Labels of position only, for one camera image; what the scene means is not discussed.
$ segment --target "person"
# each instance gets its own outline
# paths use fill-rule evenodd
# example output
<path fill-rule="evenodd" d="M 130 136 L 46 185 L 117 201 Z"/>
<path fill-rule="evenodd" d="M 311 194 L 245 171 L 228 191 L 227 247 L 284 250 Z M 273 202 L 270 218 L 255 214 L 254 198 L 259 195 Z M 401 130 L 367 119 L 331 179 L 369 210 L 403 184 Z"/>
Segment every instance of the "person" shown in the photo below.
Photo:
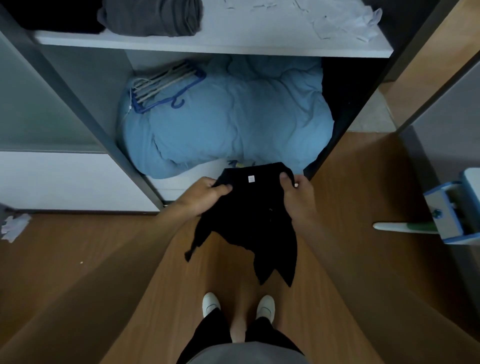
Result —
<path fill-rule="evenodd" d="M 480 363 L 480 344 L 408 290 L 368 252 L 352 253 L 323 226 L 310 182 L 279 176 L 295 232 L 323 266 L 365 336 L 385 363 Z M 0 363 L 98 363 L 127 325 L 176 231 L 230 193 L 202 177 L 149 227 L 112 253 L 0 350 Z M 228 326 L 213 295 L 204 298 L 204 320 L 179 362 L 306 363 L 301 351 L 273 329 L 274 302 L 263 298 L 246 343 L 230 343 Z M 206 342 L 202 333 L 218 336 Z"/>

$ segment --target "pant leg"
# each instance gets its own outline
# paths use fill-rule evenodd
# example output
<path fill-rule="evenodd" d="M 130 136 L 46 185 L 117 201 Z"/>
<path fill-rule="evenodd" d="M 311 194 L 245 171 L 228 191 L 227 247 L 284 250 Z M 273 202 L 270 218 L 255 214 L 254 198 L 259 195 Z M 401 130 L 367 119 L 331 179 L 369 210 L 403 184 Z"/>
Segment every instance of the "pant leg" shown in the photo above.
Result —
<path fill-rule="evenodd" d="M 266 317 L 259 317 L 253 321 L 245 333 L 245 342 L 258 341 L 265 344 L 281 346 L 282 348 L 292 349 L 303 354 L 299 348 L 280 331 L 275 330 Z"/>
<path fill-rule="evenodd" d="M 220 309 L 210 312 L 198 325 L 192 339 L 183 349 L 177 364 L 185 364 L 203 349 L 232 342 L 230 327 Z"/>

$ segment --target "black garment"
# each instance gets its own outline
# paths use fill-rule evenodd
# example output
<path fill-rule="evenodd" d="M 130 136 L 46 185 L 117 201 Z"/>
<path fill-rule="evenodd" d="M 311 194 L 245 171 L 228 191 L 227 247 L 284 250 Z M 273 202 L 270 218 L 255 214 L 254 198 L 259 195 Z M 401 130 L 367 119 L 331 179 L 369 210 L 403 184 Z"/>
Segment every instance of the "black garment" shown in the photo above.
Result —
<path fill-rule="evenodd" d="M 266 317 L 260 317 L 248 326 L 245 342 L 249 341 L 280 346 L 303 354 L 289 338 L 275 330 Z M 222 311 L 216 308 L 198 325 L 192 339 L 180 354 L 177 364 L 188 363 L 195 355 L 210 346 L 229 343 L 232 343 L 230 328 Z"/>
<path fill-rule="evenodd" d="M 283 204 L 281 172 L 286 172 L 294 183 L 292 171 L 283 163 L 224 169 L 215 185 L 231 184 L 233 190 L 202 214 L 185 259 L 189 261 L 195 248 L 216 231 L 228 243 L 255 253 L 253 268 L 260 284 L 276 269 L 291 287 L 297 264 L 297 237 Z"/>
<path fill-rule="evenodd" d="M 202 0 L 103 0 L 97 18 L 124 36 L 193 36 L 202 15 Z"/>
<path fill-rule="evenodd" d="M 91 34 L 98 34 L 105 29 L 96 19 L 102 0 L 0 2 L 24 29 Z"/>

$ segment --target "shoe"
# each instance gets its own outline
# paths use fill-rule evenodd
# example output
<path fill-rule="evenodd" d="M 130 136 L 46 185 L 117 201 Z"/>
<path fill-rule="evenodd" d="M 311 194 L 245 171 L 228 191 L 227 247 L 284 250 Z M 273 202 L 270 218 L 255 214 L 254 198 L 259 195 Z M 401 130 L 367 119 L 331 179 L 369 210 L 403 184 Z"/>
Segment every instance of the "shoe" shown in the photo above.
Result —
<path fill-rule="evenodd" d="M 272 296 L 266 295 L 258 303 L 257 318 L 259 317 L 266 317 L 270 320 L 270 323 L 273 323 L 275 318 L 275 301 Z"/>
<path fill-rule="evenodd" d="M 204 312 L 204 318 L 216 308 L 221 309 L 218 298 L 211 292 L 207 293 L 204 296 L 204 300 L 202 302 L 202 310 Z"/>

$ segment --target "gray shirt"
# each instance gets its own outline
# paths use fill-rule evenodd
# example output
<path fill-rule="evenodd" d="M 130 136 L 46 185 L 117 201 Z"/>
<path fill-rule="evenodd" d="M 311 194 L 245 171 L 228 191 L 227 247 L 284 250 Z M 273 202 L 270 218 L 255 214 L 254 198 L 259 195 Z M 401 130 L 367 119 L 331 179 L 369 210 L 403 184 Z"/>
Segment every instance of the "gray shirt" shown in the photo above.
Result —
<path fill-rule="evenodd" d="M 305 356 L 291 349 L 262 342 L 239 342 L 211 346 L 189 364 L 308 364 Z"/>

